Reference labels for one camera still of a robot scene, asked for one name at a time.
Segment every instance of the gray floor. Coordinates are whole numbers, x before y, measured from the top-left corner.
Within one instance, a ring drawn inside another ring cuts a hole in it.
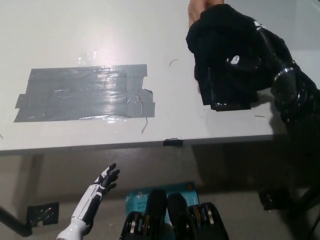
[[[257,190],[289,187],[293,198],[316,181],[316,158],[286,141],[119,149],[0,159],[0,205],[25,220],[27,206],[60,202],[59,224],[34,228],[28,240],[54,240],[88,185],[109,164],[121,173],[104,199],[87,240],[116,240],[125,215],[124,196],[147,186],[195,181],[201,202],[213,202],[231,240],[304,240],[319,208],[295,221],[283,211],[264,211]],[[1,239],[20,240],[0,224]],[[320,226],[314,240],[320,239]]]

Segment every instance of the robotic hand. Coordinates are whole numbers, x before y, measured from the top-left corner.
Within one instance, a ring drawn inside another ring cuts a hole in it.
[[[109,166],[88,187],[72,214],[70,225],[58,235],[57,240],[82,240],[91,231],[104,195],[117,185],[113,182],[117,180],[120,170],[111,172],[115,167],[115,163]]]

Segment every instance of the white table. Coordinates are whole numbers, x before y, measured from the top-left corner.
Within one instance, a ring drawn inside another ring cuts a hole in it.
[[[283,37],[320,87],[318,0],[231,0]],[[189,0],[0,0],[0,154],[271,139],[271,104],[215,112],[203,106],[185,41]],[[31,69],[147,64],[155,117],[13,123]]]

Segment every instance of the tape strip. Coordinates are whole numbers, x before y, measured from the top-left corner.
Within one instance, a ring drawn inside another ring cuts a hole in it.
[[[29,82],[147,77],[147,65],[111,65],[32,69]]]
[[[128,91],[142,89],[143,77],[97,78],[91,80],[30,81],[26,94],[52,92]]]
[[[48,122],[85,119],[116,118],[153,118],[155,116],[155,103],[123,103],[100,104],[91,106],[56,106],[21,108],[14,120],[23,122]]]
[[[146,90],[108,90],[88,92],[55,91],[50,94],[20,94],[16,109],[58,106],[87,106],[97,104],[152,103],[153,93]]]

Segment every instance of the black fabric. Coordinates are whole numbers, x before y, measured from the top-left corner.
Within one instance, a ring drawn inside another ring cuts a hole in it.
[[[199,82],[204,105],[222,104],[228,108],[236,104],[238,109],[244,109],[258,100],[258,90],[271,87],[275,73],[264,62],[257,33],[255,20],[228,4],[208,8],[190,27],[186,41],[194,54],[194,77]],[[270,31],[266,33],[277,55],[291,63],[285,42]],[[232,69],[227,59],[233,56],[240,56],[247,63],[261,62],[254,71]]]

